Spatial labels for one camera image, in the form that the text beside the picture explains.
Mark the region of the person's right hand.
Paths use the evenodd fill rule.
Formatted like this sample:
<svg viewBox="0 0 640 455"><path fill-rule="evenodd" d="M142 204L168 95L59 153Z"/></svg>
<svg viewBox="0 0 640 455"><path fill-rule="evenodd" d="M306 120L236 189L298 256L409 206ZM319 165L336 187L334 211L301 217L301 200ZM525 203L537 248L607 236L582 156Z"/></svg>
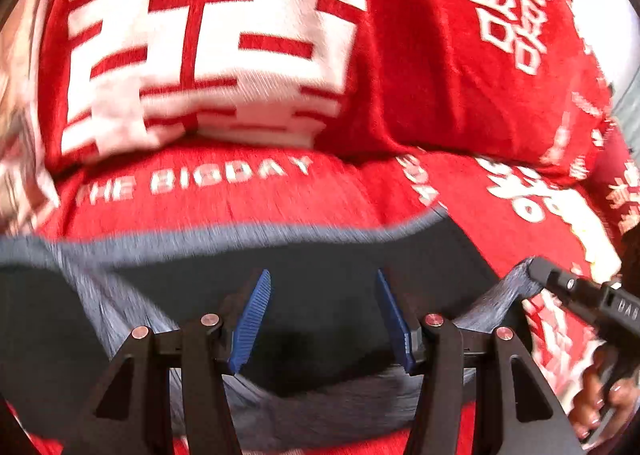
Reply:
<svg viewBox="0 0 640 455"><path fill-rule="evenodd" d="M582 373L582 389L575 395L573 407L568 414L579 440L587 438L587 435L600 425L601 411L605 404L611 406L614 415L600 435L601 442L614 438L636 410L639 388L634 379L620 379L614 383L608 394L603 393L600 370L608 354L615 352L616 350L608 345L600 345L593 352L592 364Z"/></svg>

